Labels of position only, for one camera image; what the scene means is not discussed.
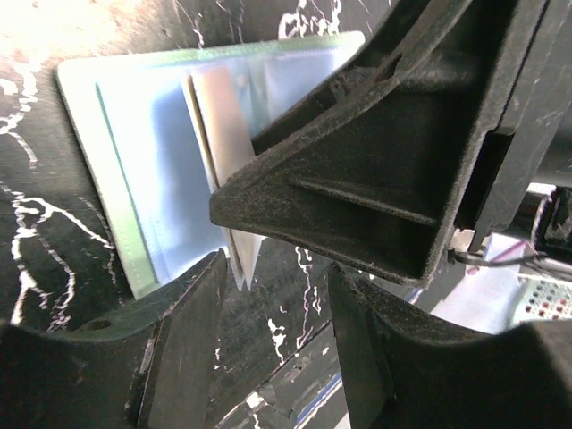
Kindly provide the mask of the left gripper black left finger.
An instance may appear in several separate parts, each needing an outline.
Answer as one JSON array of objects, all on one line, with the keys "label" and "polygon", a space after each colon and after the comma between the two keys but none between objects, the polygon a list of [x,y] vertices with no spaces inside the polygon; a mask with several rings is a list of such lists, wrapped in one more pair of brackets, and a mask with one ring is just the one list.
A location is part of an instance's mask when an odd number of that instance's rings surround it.
[{"label": "left gripper black left finger", "polygon": [[2,427],[203,427],[226,280],[219,250],[72,332],[2,322]]}]

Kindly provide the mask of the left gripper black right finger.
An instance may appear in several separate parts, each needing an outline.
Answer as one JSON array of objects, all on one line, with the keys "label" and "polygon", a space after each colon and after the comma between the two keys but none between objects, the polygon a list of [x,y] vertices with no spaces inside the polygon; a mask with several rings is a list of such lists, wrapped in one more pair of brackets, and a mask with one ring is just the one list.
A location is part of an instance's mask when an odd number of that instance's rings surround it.
[{"label": "left gripper black right finger", "polygon": [[477,332],[336,264],[328,289],[353,427],[570,427],[569,321]]}]

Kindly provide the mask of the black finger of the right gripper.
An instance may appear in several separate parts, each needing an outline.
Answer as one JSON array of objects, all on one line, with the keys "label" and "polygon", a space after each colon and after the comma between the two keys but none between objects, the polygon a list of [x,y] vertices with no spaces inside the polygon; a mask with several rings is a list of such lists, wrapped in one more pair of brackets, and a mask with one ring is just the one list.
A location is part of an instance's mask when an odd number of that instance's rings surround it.
[{"label": "black finger of the right gripper", "polygon": [[428,285],[506,229],[571,113],[568,1],[380,1],[366,44],[254,141],[215,224]]}]

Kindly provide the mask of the green card holder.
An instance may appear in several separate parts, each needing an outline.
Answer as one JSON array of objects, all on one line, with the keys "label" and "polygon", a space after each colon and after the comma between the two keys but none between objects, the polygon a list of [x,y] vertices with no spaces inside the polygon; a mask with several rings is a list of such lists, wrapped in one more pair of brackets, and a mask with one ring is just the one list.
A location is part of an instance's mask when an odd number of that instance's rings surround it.
[{"label": "green card holder", "polygon": [[229,69],[252,139],[364,45],[349,31],[206,49],[78,58],[56,77],[133,295],[223,250],[182,82]]}]

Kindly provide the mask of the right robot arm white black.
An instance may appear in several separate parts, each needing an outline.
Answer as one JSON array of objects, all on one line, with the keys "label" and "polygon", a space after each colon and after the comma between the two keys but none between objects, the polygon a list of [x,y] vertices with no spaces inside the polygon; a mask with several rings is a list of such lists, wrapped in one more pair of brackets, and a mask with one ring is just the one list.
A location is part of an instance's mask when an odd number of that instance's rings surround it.
[{"label": "right robot arm white black", "polygon": [[425,287],[455,230],[571,259],[571,4],[384,1],[372,38],[254,142],[215,224]]}]

